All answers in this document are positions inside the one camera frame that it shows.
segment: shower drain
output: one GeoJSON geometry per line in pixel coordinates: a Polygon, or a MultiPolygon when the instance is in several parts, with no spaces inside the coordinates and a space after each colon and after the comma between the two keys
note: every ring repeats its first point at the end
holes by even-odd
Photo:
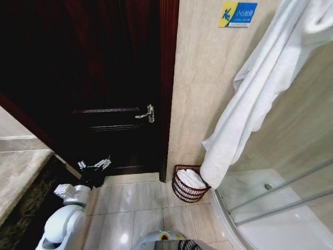
{"type": "Polygon", "coordinates": [[[271,185],[269,185],[268,183],[264,184],[264,187],[267,189],[267,190],[271,190],[273,187],[271,185]]]}

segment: marble countertop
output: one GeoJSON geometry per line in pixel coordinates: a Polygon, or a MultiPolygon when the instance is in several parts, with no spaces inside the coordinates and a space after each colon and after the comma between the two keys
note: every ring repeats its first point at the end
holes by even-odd
{"type": "Polygon", "coordinates": [[[0,226],[52,154],[50,149],[0,152],[0,226]]]}

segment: sticker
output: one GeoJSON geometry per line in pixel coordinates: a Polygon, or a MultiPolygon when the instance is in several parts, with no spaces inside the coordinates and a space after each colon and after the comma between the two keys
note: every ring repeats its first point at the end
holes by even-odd
{"type": "Polygon", "coordinates": [[[247,28],[257,5],[257,3],[225,2],[219,27],[247,28]]]}

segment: door frame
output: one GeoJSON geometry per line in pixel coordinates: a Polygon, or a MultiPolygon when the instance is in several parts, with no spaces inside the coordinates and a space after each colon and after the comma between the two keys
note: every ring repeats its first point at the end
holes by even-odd
{"type": "MultiPolygon", "coordinates": [[[[161,166],[160,181],[167,176],[169,133],[171,121],[172,90],[176,55],[179,0],[160,0],[160,76],[161,76],[161,166]]],[[[54,152],[61,156],[61,149],[41,127],[39,127],[22,109],[0,92],[0,105],[29,129],[54,152]]]]}

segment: white robot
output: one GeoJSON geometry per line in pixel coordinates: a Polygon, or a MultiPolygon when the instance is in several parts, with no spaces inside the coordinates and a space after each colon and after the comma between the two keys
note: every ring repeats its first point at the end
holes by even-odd
{"type": "MultiPolygon", "coordinates": [[[[79,162],[82,184],[58,185],[54,193],[63,199],[64,207],[59,208],[47,221],[44,234],[36,250],[73,250],[75,241],[85,225],[85,207],[91,188],[102,185],[102,171],[111,164],[110,159],[101,160],[93,166],[79,162]]],[[[187,240],[183,235],[169,230],[160,230],[146,235],[134,250],[213,250],[202,241],[187,240]]]]}

